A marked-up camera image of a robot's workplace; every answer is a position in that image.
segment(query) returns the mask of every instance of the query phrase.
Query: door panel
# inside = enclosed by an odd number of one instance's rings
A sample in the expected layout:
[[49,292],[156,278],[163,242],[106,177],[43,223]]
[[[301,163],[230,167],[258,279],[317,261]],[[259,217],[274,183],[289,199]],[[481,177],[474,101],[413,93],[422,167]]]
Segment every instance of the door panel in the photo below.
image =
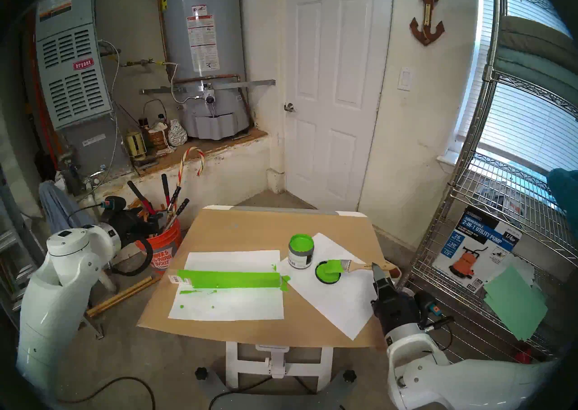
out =
[[356,210],[377,116],[392,0],[287,0],[287,189]]

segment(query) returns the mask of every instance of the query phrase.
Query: candy cane decoration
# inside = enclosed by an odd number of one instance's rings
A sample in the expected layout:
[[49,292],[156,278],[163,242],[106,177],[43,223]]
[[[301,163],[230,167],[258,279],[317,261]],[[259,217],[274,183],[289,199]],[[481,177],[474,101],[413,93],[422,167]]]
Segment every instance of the candy cane decoration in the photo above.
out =
[[[200,155],[200,168],[196,172],[196,176],[199,177],[200,173],[203,172],[203,168],[205,167],[205,154],[198,147],[188,148],[187,151],[183,154],[183,157],[181,158],[181,163],[179,166],[179,179],[177,181],[177,186],[180,186],[181,180],[183,179],[184,162],[187,159],[189,152],[193,149],[195,149],[195,151],[199,152],[199,155]],[[173,207],[174,210],[177,209],[177,201],[176,200],[175,200],[175,204],[173,206],[174,206]]]

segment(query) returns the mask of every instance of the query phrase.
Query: wooden brush handle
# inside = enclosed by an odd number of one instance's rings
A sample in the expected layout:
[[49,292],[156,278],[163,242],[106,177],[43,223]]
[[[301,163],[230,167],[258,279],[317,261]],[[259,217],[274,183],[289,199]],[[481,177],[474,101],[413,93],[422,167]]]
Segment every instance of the wooden brush handle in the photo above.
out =
[[[383,263],[379,263],[378,265],[382,268],[383,271],[397,269],[397,266],[395,264],[392,264],[391,262],[386,260],[383,260]],[[353,272],[355,270],[371,270],[371,265],[359,264],[357,262],[351,261],[349,264],[349,272]]]

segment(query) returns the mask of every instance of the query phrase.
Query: black knob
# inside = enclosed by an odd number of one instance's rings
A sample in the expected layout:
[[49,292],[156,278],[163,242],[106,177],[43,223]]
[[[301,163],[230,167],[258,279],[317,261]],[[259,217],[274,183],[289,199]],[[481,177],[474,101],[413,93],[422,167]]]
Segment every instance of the black knob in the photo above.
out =
[[347,370],[345,373],[343,373],[343,380],[345,380],[345,382],[353,383],[356,379],[357,375],[353,370]]
[[199,367],[195,371],[196,380],[205,380],[209,373],[207,373],[207,369],[204,367]]

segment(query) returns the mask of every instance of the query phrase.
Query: white table stand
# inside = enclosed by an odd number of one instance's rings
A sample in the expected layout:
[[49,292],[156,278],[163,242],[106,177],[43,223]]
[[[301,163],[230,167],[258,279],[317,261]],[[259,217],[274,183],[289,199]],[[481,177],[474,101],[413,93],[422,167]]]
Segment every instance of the white table stand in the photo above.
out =
[[318,392],[331,380],[333,348],[321,348],[319,363],[286,363],[285,353],[289,351],[289,346],[255,345],[255,348],[270,352],[271,357],[267,357],[265,361],[239,360],[239,344],[227,342],[225,382],[230,389],[239,388],[239,373],[262,374],[273,379],[282,379],[285,376],[315,376],[318,378]]

